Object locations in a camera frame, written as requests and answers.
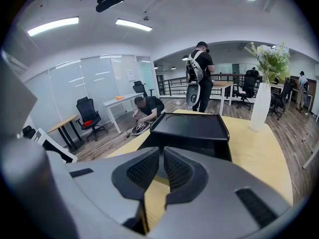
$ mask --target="ceiling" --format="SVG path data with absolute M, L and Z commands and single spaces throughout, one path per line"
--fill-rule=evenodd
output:
M 95 12 L 96 0 L 30 0 L 16 18 L 4 49 L 26 68 L 43 58 L 78 47 L 104 43 L 127 43 L 156 50 L 174 38 L 217 32 L 224 26 L 277 27 L 299 33 L 308 28 L 298 7 L 288 0 L 126 0 L 102 13 Z M 54 20 L 79 16 L 79 24 L 53 29 L 34 37 L 26 32 Z M 151 32 L 115 25 L 118 18 L 142 22 Z

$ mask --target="poster on wall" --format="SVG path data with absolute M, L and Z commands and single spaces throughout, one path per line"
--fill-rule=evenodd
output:
M 126 75 L 128 77 L 129 82 L 135 81 L 135 75 L 134 75 L 134 72 L 132 70 L 127 70 Z

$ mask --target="black cap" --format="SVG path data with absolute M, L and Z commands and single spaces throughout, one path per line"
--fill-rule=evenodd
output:
M 207 53 L 209 53 L 209 49 L 208 49 L 208 45 L 207 45 L 207 43 L 206 42 L 199 42 L 198 44 L 197 44 L 197 46 L 205 46 L 206 48 L 207 48 Z

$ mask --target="white ceiling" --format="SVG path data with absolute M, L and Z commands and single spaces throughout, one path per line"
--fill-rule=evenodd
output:
M 300 24 L 305 22 L 302 13 L 290 0 L 126 0 L 102 13 L 95 12 L 96 4 L 96 0 L 31 1 L 16 19 L 16 26 L 4 48 L 29 67 L 59 52 L 116 42 L 144 47 L 158 59 L 193 46 L 184 42 L 190 35 L 198 35 L 200 40 L 205 40 L 200 35 L 209 37 L 214 33 L 212 42 L 225 41 L 227 36 L 238 40 L 232 34 L 242 34 L 242 30 L 249 27 L 258 30 L 262 26 L 269 33 L 278 30 L 283 35 L 301 36 L 303 39 L 299 42 L 290 41 L 295 46 L 314 41 L 313 36 L 308 34 L 309 26 Z M 143 21 L 146 15 L 151 18 L 150 21 Z M 41 24 L 73 16 L 80 17 L 78 25 L 53 29 L 34 37 L 26 34 Z M 144 32 L 117 26 L 118 18 L 142 22 L 153 30 Z M 219 31 L 225 28 L 229 28 L 229 34 L 219 35 Z M 258 41 L 259 38 L 255 34 L 242 40 Z

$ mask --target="man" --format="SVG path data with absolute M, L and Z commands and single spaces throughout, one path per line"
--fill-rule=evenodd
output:
M 152 121 L 156 117 L 159 117 L 164 110 L 163 102 L 157 97 L 137 97 L 134 103 L 138 108 L 134 112 L 133 118 L 138 119 L 140 112 L 147 115 L 147 117 L 140 119 L 139 122 Z
M 299 93 L 297 98 L 297 110 L 300 112 L 304 107 L 304 85 L 306 82 L 308 82 L 308 80 L 305 77 L 305 73 L 301 71 L 299 77 Z
M 205 42 L 198 43 L 196 49 L 192 52 L 191 57 L 194 58 L 198 51 L 203 51 L 198 56 L 198 58 L 196 58 L 196 62 L 201 67 L 204 77 L 199 82 L 200 94 L 198 102 L 193 106 L 192 109 L 196 112 L 199 106 L 199 112 L 204 113 L 208 105 L 211 89 L 213 87 L 213 82 L 211 81 L 210 73 L 215 72 L 215 66 L 211 56 L 209 55 L 209 49 Z

